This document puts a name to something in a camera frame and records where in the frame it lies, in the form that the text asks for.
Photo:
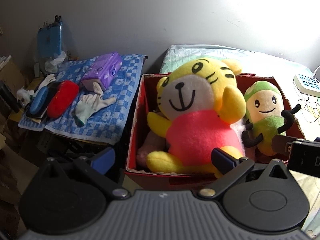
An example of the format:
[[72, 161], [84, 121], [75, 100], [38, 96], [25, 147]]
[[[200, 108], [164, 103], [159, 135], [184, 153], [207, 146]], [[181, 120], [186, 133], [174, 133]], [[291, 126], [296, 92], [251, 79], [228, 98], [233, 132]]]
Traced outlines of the green bean plush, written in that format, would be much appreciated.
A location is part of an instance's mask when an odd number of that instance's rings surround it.
[[268, 81], [257, 81], [249, 87], [244, 98], [246, 101], [246, 123], [242, 132], [242, 143], [246, 148], [254, 147], [266, 156], [273, 156], [272, 139], [285, 135], [295, 122], [294, 114], [301, 109], [297, 104], [285, 110], [280, 90]]

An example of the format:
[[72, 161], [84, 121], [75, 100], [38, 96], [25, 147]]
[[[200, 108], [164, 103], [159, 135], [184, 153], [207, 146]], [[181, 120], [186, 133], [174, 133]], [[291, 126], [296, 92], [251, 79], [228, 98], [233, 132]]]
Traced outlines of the blue box in plastic bag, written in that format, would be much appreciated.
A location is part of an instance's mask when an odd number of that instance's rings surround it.
[[63, 50], [63, 22], [61, 15], [55, 15], [54, 21], [44, 22], [37, 33], [37, 52], [40, 71], [44, 76], [58, 72], [61, 64], [67, 61]]

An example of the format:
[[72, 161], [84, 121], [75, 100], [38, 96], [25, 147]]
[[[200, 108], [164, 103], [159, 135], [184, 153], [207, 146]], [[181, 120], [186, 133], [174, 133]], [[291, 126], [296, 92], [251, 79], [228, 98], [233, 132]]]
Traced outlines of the blue checkered towel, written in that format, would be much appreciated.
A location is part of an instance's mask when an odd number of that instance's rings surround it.
[[18, 127], [37, 132], [46, 129], [73, 139], [114, 145], [122, 136], [147, 58], [141, 54], [121, 55], [121, 68], [103, 96], [104, 99], [115, 97], [116, 102], [94, 113], [84, 126], [78, 126], [74, 117], [76, 104], [84, 94], [88, 93], [81, 88], [75, 100], [59, 118], [55, 120], [46, 118], [37, 124], [24, 114]]

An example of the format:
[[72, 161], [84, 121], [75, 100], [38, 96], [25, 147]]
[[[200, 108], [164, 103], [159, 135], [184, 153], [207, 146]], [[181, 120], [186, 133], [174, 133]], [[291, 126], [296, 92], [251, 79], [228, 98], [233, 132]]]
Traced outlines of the purple tissue pack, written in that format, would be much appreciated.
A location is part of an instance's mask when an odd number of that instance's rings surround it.
[[81, 78], [82, 85], [88, 91], [93, 91], [93, 83], [96, 82], [105, 91], [120, 70], [122, 63], [118, 52], [98, 56]]

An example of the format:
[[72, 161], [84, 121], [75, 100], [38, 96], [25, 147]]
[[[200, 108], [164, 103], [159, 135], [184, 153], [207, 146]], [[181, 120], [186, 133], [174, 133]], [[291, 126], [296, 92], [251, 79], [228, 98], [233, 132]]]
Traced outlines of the white blue power strip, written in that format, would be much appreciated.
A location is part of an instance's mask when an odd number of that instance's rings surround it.
[[293, 81], [301, 93], [315, 97], [320, 96], [319, 81], [315, 77], [310, 75], [296, 74], [293, 77]]

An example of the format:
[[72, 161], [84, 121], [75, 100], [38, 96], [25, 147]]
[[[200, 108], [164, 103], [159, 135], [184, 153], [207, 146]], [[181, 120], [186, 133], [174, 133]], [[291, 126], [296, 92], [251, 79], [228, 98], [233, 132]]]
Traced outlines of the blue glasses case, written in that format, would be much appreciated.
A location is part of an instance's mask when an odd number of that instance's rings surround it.
[[44, 105], [44, 102], [48, 96], [48, 92], [49, 92], [49, 89], [47, 86], [42, 87], [38, 91], [38, 93], [36, 94], [34, 100], [32, 101], [32, 104], [29, 108], [30, 114], [32, 114], [32, 115], [37, 114], [41, 110], [41, 108]]

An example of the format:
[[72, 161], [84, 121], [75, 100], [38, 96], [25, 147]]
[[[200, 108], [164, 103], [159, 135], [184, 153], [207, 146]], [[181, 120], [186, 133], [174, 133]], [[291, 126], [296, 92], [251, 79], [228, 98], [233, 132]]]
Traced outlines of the red glasses case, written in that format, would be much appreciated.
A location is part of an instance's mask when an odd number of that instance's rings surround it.
[[79, 93], [79, 89], [79, 85], [70, 80], [62, 81], [58, 85], [57, 92], [48, 105], [48, 117], [51, 119], [57, 119], [63, 115], [76, 98]]

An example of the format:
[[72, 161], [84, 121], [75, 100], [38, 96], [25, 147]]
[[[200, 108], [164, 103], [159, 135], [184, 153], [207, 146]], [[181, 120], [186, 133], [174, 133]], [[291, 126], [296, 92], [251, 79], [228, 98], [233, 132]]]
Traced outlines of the pink teddy bear plush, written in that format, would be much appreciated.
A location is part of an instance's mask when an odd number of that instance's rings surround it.
[[146, 136], [146, 139], [138, 149], [136, 161], [139, 166], [146, 167], [146, 157], [153, 151], [163, 151], [166, 149], [167, 141], [165, 138], [156, 135], [153, 131], [150, 131]]

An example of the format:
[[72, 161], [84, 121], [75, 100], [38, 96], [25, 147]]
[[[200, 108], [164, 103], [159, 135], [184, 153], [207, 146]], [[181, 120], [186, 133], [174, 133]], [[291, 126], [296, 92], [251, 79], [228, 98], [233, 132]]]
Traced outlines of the light green bed sheet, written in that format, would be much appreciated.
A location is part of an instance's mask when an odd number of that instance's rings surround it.
[[258, 52], [213, 46], [174, 45], [168, 49], [160, 72], [172, 72], [179, 66], [201, 57], [231, 59], [240, 64], [243, 73], [273, 77], [292, 107], [301, 104], [302, 109], [296, 114], [296, 118], [304, 137], [310, 141], [319, 137], [319, 98], [302, 94], [293, 80], [298, 74], [312, 76], [308, 67]]

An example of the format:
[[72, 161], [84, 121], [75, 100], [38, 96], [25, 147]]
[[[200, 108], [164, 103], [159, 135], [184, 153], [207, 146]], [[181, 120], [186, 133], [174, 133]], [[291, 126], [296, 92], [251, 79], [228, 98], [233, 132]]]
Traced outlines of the red cardboard box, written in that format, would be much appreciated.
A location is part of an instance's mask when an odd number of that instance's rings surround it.
[[[138, 90], [138, 99], [136, 103], [136, 109], [133, 117], [133, 124], [130, 135], [130, 144], [126, 160], [125, 174], [135, 181], [139, 186], [146, 190], [185, 190], [185, 189], [199, 189], [201, 186], [207, 185], [210, 182], [216, 180], [221, 174], [216, 173], [197, 173], [197, 174], [175, 174], [175, 173], [152, 173], [147, 172], [146, 167], [138, 164], [138, 150], [146, 142], [147, 133], [150, 128], [147, 124], [147, 114], [156, 110], [156, 96], [157, 83], [161, 83], [167, 77], [172, 78], [169, 74], [144, 74], [140, 81], [140, 88]], [[197, 86], [204, 86], [204, 81], [200, 81], [200, 77], [191, 77], [187, 74], [184, 77], [178, 77], [178, 81], [174, 81], [173, 85], [177, 85], [179, 81], [186, 81], [186, 87], [192, 88], [197, 92]], [[252, 85], [255, 81], [270, 81], [275, 85], [281, 93], [284, 100], [285, 109], [290, 108], [290, 103], [280, 89], [279, 84], [273, 77], [259, 77], [251, 74], [238, 75], [236, 77], [238, 88], [242, 93]], [[288, 135], [302, 138], [304, 137], [302, 131], [299, 128], [299, 123], [293, 124], [293, 127], [289, 129]]]

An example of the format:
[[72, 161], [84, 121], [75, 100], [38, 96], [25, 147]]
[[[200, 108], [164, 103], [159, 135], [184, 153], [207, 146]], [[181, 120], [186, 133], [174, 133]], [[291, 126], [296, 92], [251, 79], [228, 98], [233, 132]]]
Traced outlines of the yellow tiger plush pink shirt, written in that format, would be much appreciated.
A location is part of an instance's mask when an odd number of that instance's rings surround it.
[[231, 125], [246, 113], [237, 87], [241, 67], [232, 60], [200, 58], [189, 61], [157, 83], [159, 114], [149, 112], [147, 122], [166, 139], [168, 151], [152, 151], [146, 165], [153, 173], [220, 172], [212, 164], [212, 150], [220, 148], [235, 159], [244, 155]]

